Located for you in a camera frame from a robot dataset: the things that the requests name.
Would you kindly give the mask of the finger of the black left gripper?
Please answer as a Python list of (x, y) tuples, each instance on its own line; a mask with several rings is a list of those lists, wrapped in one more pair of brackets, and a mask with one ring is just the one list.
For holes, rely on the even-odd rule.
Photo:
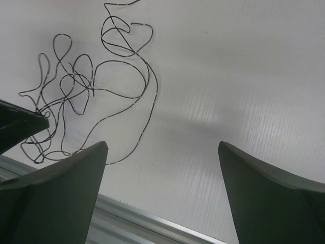
[(1, 154), (47, 128), (45, 116), (1, 100)]

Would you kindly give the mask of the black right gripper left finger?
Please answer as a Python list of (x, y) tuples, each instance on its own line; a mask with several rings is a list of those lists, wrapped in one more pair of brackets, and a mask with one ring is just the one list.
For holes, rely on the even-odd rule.
[(108, 146), (1, 183), (1, 243), (85, 243)]

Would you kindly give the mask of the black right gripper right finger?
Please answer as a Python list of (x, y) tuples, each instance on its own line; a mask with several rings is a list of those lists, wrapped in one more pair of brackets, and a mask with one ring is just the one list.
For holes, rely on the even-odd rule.
[(218, 155), (239, 243), (324, 243), (324, 184), (220, 142)]

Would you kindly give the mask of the aluminium extrusion rail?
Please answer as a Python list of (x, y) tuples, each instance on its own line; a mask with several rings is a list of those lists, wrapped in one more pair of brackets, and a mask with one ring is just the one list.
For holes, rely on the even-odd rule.
[[(36, 171), (4, 156), (1, 170), (8, 173), (4, 181)], [(217, 240), (98, 193), (85, 243), (121, 242), (217, 243)]]

